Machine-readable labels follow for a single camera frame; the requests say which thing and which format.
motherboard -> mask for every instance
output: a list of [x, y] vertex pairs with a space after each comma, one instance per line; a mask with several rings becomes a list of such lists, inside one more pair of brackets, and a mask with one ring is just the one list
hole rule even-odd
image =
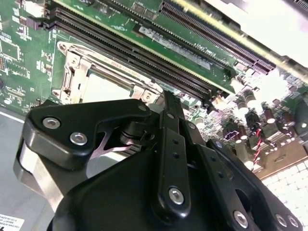
[[268, 155], [295, 140], [308, 70], [290, 68], [256, 41], [247, 47], [227, 29], [240, 33], [199, 1], [4, 0], [0, 105], [25, 115], [47, 99], [133, 98], [154, 108], [169, 90], [205, 140]]

black metal bracket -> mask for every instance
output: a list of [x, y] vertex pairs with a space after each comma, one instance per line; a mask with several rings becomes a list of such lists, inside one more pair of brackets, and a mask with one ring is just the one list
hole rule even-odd
[[[57, 199], [53, 230], [302, 230], [221, 141], [205, 143], [184, 119], [179, 98], [167, 91], [164, 98], [160, 114], [122, 100], [45, 106], [27, 115], [14, 171], [51, 203]], [[143, 152], [87, 179], [91, 156], [132, 144]], [[25, 161], [29, 156], [35, 165]], [[118, 214], [128, 218], [112, 222]]]

cable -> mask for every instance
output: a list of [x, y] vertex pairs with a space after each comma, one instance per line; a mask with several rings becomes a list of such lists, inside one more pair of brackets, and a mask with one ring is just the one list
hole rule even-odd
[[258, 160], [259, 160], [259, 154], [261, 152], [261, 143], [262, 143], [262, 138], [261, 138], [261, 129], [258, 128], [257, 131], [256, 131], [256, 136], [258, 138], [258, 141], [257, 141], [257, 150], [256, 150], [256, 153], [255, 153], [255, 157], [254, 157], [254, 162], [253, 162], [253, 165], [252, 165], [252, 168], [251, 168], [251, 171], [254, 170], [256, 164], [258, 163]]

silver screw head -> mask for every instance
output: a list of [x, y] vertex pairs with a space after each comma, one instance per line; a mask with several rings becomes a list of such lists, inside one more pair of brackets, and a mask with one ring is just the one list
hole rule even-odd
[[61, 125], [61, 123], [56, 118], [47, 117], [43, 119], [43, 125], [44, 127], [49, 128], [49, 129], [57, 129]]
[[279, 224], [281, 224], [284, 227], [287, 227], [287, 222], [285, 221], [285, 219], [283, 219], [283, 217], [280, 214], [276, 214], [275, 217], [278, 220]]
[[184, 203], [184, 196], [182, 192], [177, 188], [169, 189], [169, 197], [172, 200], [172, 202], [177, 205], [181, 205]]
[[196, 128], [196, 126], [195, 126], [195, 124], [193, 124], [193, 123], [188, 123], [188, 126], [191, 128], [191, 129], [195, 129]]
[[139, 105], [138, 108], [144, 112], [146, 111], [146, 108], [143, 105]]
[[222, 144], [221, 144], [221, 142], [219, 142], [219, 141], [215, 141], [215, 144], [216, 144], [216, 146], [217, 146], [218, 148], [222, 148]]
[[290, 223], [291, 223], [293, 226], [295, 226], [295, 227], [297, 227], [297, 228], [299, 227], [297, 221], [296, 221], [292, 216], [288, 215], [288, 218], [289, 218]]
[[170, 117], [171, 119], [174, 119], [174, 116], [170, 113], [167, 113], [167, 116]]
[[240, 211], [237, 211], [235, 210], [233, 212], [233, 216], [234, 216], [234, 219], [236, 220], [236, 222], [242, 226], [244, 229], [247, 229], [248, 228], [248, 220], [247, 218], [244, 216], [243, 213], [241, 213]]
[[81, 132], [74, 132], [70, 135], [69, 139], [73, 144], [82, 146], [85, 145], [88, 142], [88, 138], [85, 134]]

sticker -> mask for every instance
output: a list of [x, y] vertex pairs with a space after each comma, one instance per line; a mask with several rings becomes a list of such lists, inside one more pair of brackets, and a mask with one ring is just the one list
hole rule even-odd
[[24, 219], [0, 214], [0, 231], [19, 231], [24, 221]]

